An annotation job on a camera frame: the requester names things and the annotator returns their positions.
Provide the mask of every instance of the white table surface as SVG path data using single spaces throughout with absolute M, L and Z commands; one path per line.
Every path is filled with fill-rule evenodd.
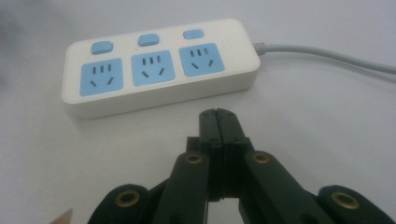
M 86 223 L 115 187 L 154 187 L 198 136 L 199 113 L 219 107 L 305 189 L 346 186 L 396 219 L 396 76 L 271 53 L 248 91 L 91 120 L 63 104 L 73 42 L 224 18 L 252 42 L 396 65 L 393 0 L 2 1 L 0 223 L 47 224 L 69 208 L 73 224 Z M 208 223 L 242 223 L 237 200 L 210 204 Z

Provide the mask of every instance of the power cord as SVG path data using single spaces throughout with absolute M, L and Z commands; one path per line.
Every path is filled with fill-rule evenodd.
M 264 43 L 254 43 L 253 47 L 259 56 L 264 55 L 267 52 L 294 52 L 294 53 L 313 54 L 325 58 L 334 59 L 342 63 L 349 63 L 358 67 L 396 75 L 395 66 L 386 65 L 382 63 L 372 63 L 326 49 L 318 49 L 313 47 L 297 46 L 297 45 L 266 45 Z

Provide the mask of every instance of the blue switch button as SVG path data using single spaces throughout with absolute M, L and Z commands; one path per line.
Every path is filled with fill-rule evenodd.
M 156 34 L 139 36 L 139 46 L 140 47 L 157 45 L 159 42 L 160 42 L 160 38 Z
M 204 36 L 202 30 L 189 30 L 183 33 L 185 39 L 196 39 Z
M 101 42 L 96 42 L 92 44 L 92 54 L 103 54 L 103 53 L 109 53 L 111 50 L 113 50 L 113 43 L 110 41 L 101 41 Z

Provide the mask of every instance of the white power strip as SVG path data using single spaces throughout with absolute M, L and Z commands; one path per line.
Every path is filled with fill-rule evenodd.
M 63 100 L 94 119 L 250 88 L 260 59 L 228 19 L 72 44 Z

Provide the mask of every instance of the metal ring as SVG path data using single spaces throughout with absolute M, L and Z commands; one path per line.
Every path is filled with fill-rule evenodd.
M 268 156 L 259 153 L 254 154 L 252 156 L 252 159 L 258 163 L 267 163 L 268 161 L 270 161 L 270 158 L 268 158 Z
M 340 206 L 345 207 L 347 209 L 357 209 L 361 206 L 358 200 L 356 200 L 354 197 L 350 196 L 349 194 L 346 194 L 341 191 L 336 191 L 332 193 L 332 199 Z
M 200 163 L 202 161 L 202 157 L 197 154 L 191 154 L 186 156 L 186 161 L 191 164 Z
M 124 192 L 120 193 L 117 198 L 116 198 L 116 205 L 118 207 L 130 207 L 130 206 L 134 206 L 135 204 L 137 204 L 137 202 L 139 202 L 140 199 L 140 195 L 139 193 L 134 190 L 125 190 Z

